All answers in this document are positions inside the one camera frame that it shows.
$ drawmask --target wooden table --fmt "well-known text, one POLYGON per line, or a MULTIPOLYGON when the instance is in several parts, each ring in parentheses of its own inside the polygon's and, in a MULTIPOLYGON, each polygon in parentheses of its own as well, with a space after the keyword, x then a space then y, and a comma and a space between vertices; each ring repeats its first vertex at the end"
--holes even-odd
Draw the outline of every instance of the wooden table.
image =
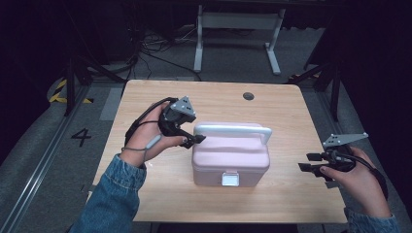
POLYGON ((256 83, 130 81, 104 149, 94 184, 123 146, 130 124, 152 103, 188 96, 197 119, 182 128, 192 133, 199 121, 255 122, 269 127, 270 168, 255 187, 194 184, 191 149, 175 147, 148 161, 139 191, 137 221, 152 222, 346 222, 337 188, 299 170, 307 152, 323 147, 299 88, 256 83), (255 95, 252 101, 243 94, 255 95))

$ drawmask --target human hand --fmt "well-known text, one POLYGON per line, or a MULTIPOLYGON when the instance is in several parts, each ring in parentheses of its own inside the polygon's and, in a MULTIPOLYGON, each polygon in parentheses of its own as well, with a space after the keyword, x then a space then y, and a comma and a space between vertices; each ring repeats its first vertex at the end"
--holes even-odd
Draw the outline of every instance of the human hand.
POLYGON ((184 136, 166 137, 161 134, 157 122, 161 111, 166 108, 167 105, 168 103, 163 103, 162 105, 154 108, 140 121, 140 123, 146 123, 140 125, 136 129, 125 146, 126 148, 137 149, 139 151, 123 150, 120 154, 120 159, 132 166, 139 167, 144 162, 158 156, 167 148, 176 147, 187 140, 184 136), (161 136, 160 140, 156 142, 149 150, 141 150, 144 149, 146 145, 158 135, 161 136))
MULTIPOLYGON (((354 156, 363 158, 375 168, 366 153, 357 148, 351 149, 354 156)), ((375 217, 392 216, 378 180, 363 164, 357 162, 355 168, 346 173, 326 166, 321 167, 321 172, 341 183, 360 202, 366 215, 375 217)))

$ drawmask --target denim jacket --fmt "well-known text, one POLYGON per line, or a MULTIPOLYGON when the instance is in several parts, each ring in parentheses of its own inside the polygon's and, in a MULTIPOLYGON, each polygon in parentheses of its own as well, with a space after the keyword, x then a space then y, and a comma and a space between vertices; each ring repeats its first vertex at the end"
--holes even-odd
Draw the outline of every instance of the denim jacket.
MULTIPOLYGON (((137 191, 145 182, 146 169, 133 167, 115 155, 100 183, 69 232, 130 232, 139 209, 137 191)), ((397 233, 396 219, 370 217, 345 209, 349 232, 397 233)))

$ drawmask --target table leg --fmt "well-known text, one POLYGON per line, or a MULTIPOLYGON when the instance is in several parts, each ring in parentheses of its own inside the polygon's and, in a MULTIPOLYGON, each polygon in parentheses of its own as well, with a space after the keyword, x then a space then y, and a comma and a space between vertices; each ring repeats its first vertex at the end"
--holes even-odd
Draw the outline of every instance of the table leg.
POLYGON ((194 56, 194 68, 193 71, 200 72, 202 70, 202 56, 203 56, 203 40, 202 40, 202 6, 199 5, 199 11, 197 15, 197 45, 196 45, 196 54, 194 56))
POLYGON ((272 71, 274 75, 280 75, 281 69, 279 68, 278 60, 276 59, 275 55, 275 44, 279 36, 279 31, 281 30, 282 21, 285 15, 285 9, 280 10, 279 17, 276 20, 275 28, 273 29, 273 37, 270 43, 265 43, 267 56, 269 57, 270 66, 272 67, 272 71))

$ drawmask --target white metal frame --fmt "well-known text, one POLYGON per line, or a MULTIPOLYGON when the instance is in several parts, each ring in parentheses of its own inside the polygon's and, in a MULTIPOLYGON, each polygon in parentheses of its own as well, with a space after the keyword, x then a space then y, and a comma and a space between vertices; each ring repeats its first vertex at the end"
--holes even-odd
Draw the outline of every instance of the white metal frame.
POLYGON ((273 37, 270 43, 265 43, 267 56, 274 75, 280 75, 278 61, 274 52, 279 31, 282 26, 285 10, 280 10, 279 14, 236 14, 236 13, 203 13, 200 5, 197 16, 197 45, 194 56, 195 72, 202 69, 203 56, 203 28, 239 28, 239 29, 260 29, 273 30, 273 37))

